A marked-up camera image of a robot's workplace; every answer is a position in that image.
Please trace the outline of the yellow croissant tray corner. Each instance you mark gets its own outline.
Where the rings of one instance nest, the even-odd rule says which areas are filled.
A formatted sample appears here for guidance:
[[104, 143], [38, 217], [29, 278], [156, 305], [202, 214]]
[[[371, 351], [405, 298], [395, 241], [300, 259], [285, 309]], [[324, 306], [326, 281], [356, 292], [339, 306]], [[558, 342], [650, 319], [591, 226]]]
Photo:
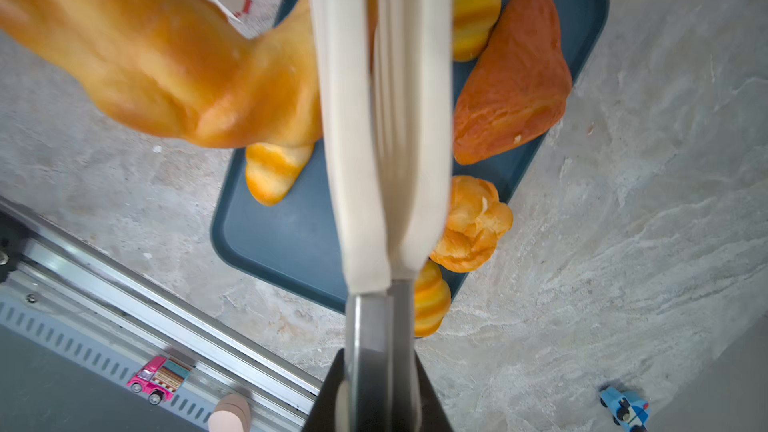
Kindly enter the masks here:
[[450, 310], [451, 290], [437, 264], [428, 260], [414, 281], [414, 335], [435, 333]]

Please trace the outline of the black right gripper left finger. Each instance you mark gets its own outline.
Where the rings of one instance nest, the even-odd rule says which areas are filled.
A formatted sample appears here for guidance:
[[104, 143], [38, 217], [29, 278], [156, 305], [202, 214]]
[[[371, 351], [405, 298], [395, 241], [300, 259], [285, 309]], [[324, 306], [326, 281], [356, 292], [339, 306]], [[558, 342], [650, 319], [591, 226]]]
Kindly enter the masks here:
[[336, 424], [336, 409], [339, 404], [339, 387], [345, 379], [344, 352], [344, 349], [340, 349], [335, 355], [302, 432], [341, 431]]

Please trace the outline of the steel tongs cream tips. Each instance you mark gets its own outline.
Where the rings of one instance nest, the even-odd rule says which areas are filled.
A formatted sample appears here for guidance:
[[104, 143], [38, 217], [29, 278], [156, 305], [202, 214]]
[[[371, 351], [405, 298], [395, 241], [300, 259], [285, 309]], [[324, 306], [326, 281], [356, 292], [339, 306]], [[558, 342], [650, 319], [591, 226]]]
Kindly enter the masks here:
[[447, 217], [453, 0], [309, 0], [346, 341], [337, 431], [418, 431], [414, 286]]

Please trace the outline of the ring donut bread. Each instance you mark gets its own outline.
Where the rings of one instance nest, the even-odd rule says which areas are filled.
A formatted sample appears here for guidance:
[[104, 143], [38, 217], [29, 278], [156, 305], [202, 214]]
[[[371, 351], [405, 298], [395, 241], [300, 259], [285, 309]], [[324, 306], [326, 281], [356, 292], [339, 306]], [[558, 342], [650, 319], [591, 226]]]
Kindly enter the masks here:
[[207, 0], [1, 0], [1, 26], [134, 130], [207, 148], [322, 135], [307, 0], [252, 39]]

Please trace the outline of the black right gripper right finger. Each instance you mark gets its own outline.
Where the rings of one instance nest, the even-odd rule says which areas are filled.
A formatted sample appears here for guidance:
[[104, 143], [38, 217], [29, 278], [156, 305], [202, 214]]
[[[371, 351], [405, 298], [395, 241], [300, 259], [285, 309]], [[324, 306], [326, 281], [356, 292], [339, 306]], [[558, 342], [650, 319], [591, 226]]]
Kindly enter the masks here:
[[415, 356], [421, 403], [421, 432], [453, 432], [453, 428], [418, 355]]

